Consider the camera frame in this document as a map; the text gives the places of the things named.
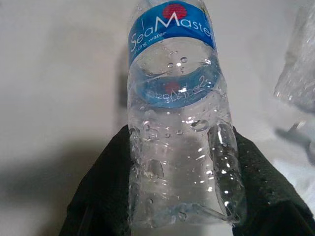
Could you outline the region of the clear SeaMaster water bottle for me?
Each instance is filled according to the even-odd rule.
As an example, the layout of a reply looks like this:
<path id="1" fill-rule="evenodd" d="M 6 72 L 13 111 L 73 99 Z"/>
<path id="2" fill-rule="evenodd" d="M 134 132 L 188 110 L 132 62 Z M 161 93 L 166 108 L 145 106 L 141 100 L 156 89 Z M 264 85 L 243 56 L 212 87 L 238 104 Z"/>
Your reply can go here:
<path id="1" fill-rule="evenodd" d="M 138 0 L 128 34 L 129 220 L 246 217 L 226 81 L 203 0 Z"/>

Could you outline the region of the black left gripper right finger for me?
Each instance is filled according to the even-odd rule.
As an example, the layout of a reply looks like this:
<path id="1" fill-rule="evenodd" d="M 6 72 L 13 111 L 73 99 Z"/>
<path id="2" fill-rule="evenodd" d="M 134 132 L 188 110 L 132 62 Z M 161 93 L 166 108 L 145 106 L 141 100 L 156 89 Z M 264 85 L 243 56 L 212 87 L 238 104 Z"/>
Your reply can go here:
<path id="1" fill-rule="evenodd" d="M 315 236 L 315 220 L 293 185 L 249 139 L 234 131 L 247 215 L 233 236 Z"/>

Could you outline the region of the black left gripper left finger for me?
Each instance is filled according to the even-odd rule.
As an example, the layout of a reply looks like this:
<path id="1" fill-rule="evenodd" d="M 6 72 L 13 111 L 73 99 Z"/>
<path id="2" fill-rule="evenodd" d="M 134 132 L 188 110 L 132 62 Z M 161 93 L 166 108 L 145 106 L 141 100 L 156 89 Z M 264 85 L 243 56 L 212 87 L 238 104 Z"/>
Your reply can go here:
<path id="1" fill-rule="evenodd" d="M 124 126 L 79 183 L 59 236 L 131 236 L 129 148 L 128 127 Z"/>

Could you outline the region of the crumpled clear plastic wrapper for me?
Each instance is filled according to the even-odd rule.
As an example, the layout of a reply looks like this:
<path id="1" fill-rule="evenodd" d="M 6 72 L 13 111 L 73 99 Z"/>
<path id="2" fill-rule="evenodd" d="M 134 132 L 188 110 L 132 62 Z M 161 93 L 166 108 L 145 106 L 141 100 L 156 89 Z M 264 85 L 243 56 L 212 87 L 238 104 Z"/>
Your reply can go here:
<path id="1" fill-rule="evenodd" d="M 297 12 L 274 96 L 315 114 L 315 0 Z"/>

